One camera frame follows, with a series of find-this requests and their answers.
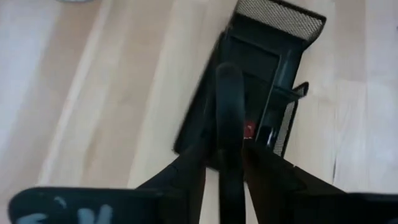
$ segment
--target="black plastic piece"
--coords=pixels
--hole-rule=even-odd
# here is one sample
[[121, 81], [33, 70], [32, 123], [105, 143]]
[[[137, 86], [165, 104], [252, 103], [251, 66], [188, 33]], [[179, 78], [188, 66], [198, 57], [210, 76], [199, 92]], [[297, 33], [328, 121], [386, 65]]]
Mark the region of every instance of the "black plastic piece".
[[220, 162], [220, 223], [245, 224], [243, 165], [244, 85], [240, 69], [222, 63], [216, 69], [216, 138]]

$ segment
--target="mesh rack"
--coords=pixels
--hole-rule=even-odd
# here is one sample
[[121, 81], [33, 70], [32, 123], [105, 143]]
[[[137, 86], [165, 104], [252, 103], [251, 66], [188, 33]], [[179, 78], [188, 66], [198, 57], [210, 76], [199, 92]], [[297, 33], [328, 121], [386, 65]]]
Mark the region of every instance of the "mesh rack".
[[[215, 149], [215, 68], [230, 62], [244, 77], [245, 120], [253, 140], [283, 157], [299, 99], [308, 83], [293, 88], [303, 52], [319, 37], [326, 18], [278, 0], [240, 0], [213, 49], [174, 150], [181, 153], [198, 138]], [[216, 154], [209, 165], [218, 168]]]

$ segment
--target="wooden floor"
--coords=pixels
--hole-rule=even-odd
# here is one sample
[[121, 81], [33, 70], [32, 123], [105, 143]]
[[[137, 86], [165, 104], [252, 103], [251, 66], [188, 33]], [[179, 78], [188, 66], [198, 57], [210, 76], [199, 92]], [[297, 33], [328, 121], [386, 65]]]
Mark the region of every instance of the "wooden floor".
[[[286, 159], [398, 194], [398, 1], [291, 0], [327, 16]], [[171, 148], [236, 0], [0, 0], [0, 222], [34, 185], [134, 188]], [[209, 170], [202, 223], [217, 223]], [[255, 223], [251, 206], [248, 223]]]

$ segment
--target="black metal mesh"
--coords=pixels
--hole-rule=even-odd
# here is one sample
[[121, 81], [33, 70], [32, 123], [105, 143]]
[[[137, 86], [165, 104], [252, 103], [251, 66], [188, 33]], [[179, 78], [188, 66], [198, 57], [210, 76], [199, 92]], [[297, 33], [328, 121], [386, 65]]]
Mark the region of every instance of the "black metal mesh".
[[239, 14], [275, 27], [304, 40], [311, 40], [322, 30], [323, 21], [276, 0], [240, 0]]
[[[308, 85], [300, 85], [295, 89], [295, 92], [300, 95], [306, 95], [307, 89]], [[277, 154], [278, 156], [284, 155], [287, 144], [287, 137], [293, 125], [294, 115], [298, 105], [299, 101], [297, 100], [289, 103], [286, 106], [285, 115], [282, 120], [282, 125], [280, 126], [279, 133], [274, 146], [274, 153]]]

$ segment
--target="black object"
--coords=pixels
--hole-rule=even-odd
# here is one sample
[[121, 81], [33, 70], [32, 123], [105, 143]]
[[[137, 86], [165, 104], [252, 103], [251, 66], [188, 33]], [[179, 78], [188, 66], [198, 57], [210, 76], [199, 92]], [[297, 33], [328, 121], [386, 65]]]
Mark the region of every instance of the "black object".
[[246, 221], [241, 156], [244, 112], [242, 71], [231, 63], [222, 63], [216, 69], [216, 155], [220, 162], [222, 224]]
[[[292, 89], [303, 51], [320, 35], [326, 18], [278, 0], [241, 0], [217, 41], [174, 145], [183, 152], [214, 120], [215, 70], [234, 64], [244, 76], [245, 123], [264, 150], [283, 157], [298, 100], [308, 83]], [[215, 131], [207, 143], [215, 149]], [[212, 157], [212, 168], [219, 160]]]

